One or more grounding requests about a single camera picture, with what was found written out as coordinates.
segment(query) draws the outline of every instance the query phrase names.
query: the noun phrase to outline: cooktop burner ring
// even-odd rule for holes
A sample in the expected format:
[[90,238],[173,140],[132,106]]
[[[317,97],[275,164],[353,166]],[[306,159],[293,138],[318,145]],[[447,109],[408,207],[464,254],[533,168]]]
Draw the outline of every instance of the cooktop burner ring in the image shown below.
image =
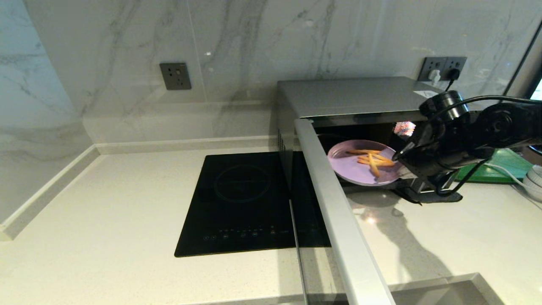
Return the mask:
[[236,165],[222,171],[215,179],[214,190],[221,199],[243,204],[263,196],[271,185],[271,178],[253,165]]

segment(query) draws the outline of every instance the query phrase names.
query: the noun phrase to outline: wall outlet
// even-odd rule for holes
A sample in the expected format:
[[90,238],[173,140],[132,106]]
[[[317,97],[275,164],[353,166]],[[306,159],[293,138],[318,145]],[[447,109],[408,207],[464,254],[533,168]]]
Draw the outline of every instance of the wall outlet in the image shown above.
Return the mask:
[[418,81],[431,81],[429,73],[435,69],[440,71],[441,81],[450,80],[448,77],[450,70],[459,69],[462,71],[465,62],[467,62],[466,57],[426,57],[418,75]]
[[164,83],[168,90],[192,89],[186,63],[161,63],[160,70],[164,77]]

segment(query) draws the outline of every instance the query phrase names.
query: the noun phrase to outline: marble wall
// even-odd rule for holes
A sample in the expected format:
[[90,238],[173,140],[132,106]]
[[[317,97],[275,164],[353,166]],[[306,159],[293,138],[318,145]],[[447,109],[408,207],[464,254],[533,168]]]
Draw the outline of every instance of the marble wall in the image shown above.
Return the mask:
[[[540,0],[25,3],[95,143],[267,135],[278,80],[415,79],[426,56],[468,57],[465,97],[502,93],[542,16]],[[168,61],[192,90],[165,90]]]
[[0,0],[0,223],[92,145],[20,0]]

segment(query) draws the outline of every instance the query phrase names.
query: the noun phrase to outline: induction cooktop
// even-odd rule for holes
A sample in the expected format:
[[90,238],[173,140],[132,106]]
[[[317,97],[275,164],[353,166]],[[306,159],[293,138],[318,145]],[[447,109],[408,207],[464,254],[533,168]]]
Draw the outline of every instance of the induction cooktop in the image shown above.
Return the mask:
[[288,247],[295,239],[279,154],[206,156],[175,256]]

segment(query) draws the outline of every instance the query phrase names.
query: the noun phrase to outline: microwave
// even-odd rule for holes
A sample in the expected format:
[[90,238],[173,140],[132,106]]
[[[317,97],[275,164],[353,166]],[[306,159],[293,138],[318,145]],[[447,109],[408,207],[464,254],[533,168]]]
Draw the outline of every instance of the microwave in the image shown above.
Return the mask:
[[[418,108],[440,92],[406,77],[278,83],[279,155],[291,191],[306,303],[395,304],[345,195],[367,187],[337,177],[327,151],[348,139],[400,149],[405,140],[398,124],[426,120]],[[325,249],[343,294],[322,293],[324,284],[314,278],[315,247]]]

